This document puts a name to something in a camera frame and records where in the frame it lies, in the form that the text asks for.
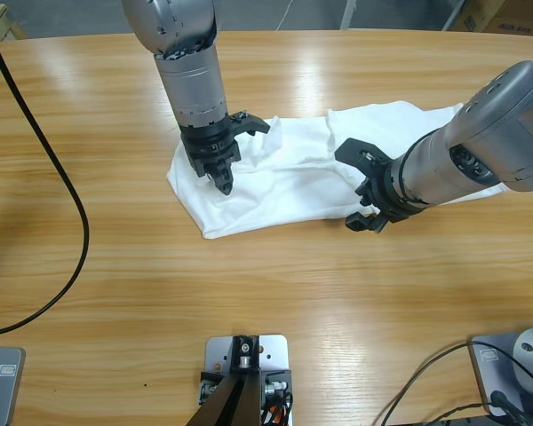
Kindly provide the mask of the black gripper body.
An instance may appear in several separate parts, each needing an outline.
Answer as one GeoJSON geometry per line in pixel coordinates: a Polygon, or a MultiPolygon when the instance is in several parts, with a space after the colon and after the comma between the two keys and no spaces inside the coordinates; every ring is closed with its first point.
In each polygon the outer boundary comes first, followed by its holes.
{"type": "Polygon", "coordinates": [[[389,222],[400,222],[425,209],[405,201],[394,190],[389,163],[372,165],[366,175],[365,196],[389,222]]]}
{"type": "Polygon", "coordinates": [[[216,166],[222,172],[226,163],[231,165],[239,157],[230,117],[203,127],[179,128],[189,164],[199,178],[208,175],[209,166],[216,166]]]}

